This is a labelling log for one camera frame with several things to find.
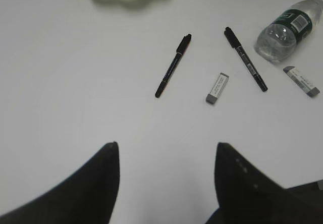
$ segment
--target desk surface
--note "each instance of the desk surface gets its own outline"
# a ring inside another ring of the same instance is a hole
[[[113,224],[205,223],[217,208],[216,144],[231,143],[283,187],[323,179],[323,89],[317,28],[274,66],[253,50],[260,31],[300,0],[0,0],[0,213],[58,184],[118,141]],[[223,35],[235,31],[269,90]],[[155,91],[184,35],[192,42],[160,99]],[[230,76],[205,103],[220,72]]]

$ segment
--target black marker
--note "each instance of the black marker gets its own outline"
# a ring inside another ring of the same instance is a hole
[[[251,73],[251,75],[253,76],[253,78],[255,79],[255,81],[257,82],[259,87],[261,88],[261,90],[263,92],[267,91],[268,88],[267,88],[266,84],[264,83],[264,81],[261,78],[260,74],[258,73],[257,69],[252,64],[250,58],[248,57],[248,55],[244,51],[241,43],[239,42],[238,38],[235,36],[233,31],[229,27],[227,27],[226,31],[224,32],[224,35],[228,39],[231,46],[238,52],[238,54],[241,57],[242,61],[244,62],[244,64],[249,69],[249,72]]]
[[[158,90],[155,94],[156,98],[159,98],[160,95],[162,94],[163,90],[165,89],[169,79],[171,78],[173,72],[175,71],[175,68],[177,66],[177,64],[179,63],[179,61],[181,60],[184,52],[186,51],[188,44],[190,43],[192,38],[191,34],[188,34],[187,36],[185,36],[181,42],[181,44],[178,46],[177,50],[176,50],[176,56],[172,62],[172,64],[170,65],[170,67],[168,68],[162,82],[160,83]]]

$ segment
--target bottle label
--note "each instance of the bottle label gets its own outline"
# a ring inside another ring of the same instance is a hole
[[[296,37],[299,44],[312,31],[313,24],[310,17],[300,10],[287,10],[279,16],[272,24],[280,24],[289,28]]]

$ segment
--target black object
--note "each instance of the black object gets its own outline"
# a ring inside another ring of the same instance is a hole
[[[107,224],[118,194],[118,144],[106,144],[61,184],[0,217],[0,224]]]
[[[258,73],[257,69],[252,64],[250,58],[248,57],[247,53],[243,49],[241,43],[239,42],[238,38],[235,36],[233,31],[229,27],[227,27],[224,32],[224,35],[228,39],[230,45],[238,52],[240,58],[242,59],[244,64],[247,66],[249,72],[251,73],[251,75],[253,76],[253,78],[255,79],[255,81],[257,82],[259,87],[261,88],[261,90],[263,92],[266,92],[268,90],[266,84],[264,83],[264,81],[261,78],[260,74]]]
[[[155,97],[156,98],[159,98],[160,95],[162,94],[163,90],[165,89],[169,79],[171,78],[176,66],[178,65],[179,61],[181,60],[184,52],[186,51],[190,41],[192,39],[192,35],[191,34],[188,34],[187,36],[185,36],[181,42],[181,44],[178,46],[177,50],[176,50],[176,56],[172,62],[172,64],[170,65],[170,67],[168,68],[162,82],[160,83],[157,91],[156,91],[156,94],[155,94]]]
[[[318,182],[285,190],[230,144],[218,144],[214,181],[220,207],[206,224],[323,223]]]

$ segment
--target clear plastic bottle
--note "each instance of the clear plastic bottle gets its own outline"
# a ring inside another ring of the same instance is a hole
[[[318,25],[322,11],[323,0],[294,4],[260,33],[256,52],[272,63],[280,63]]]

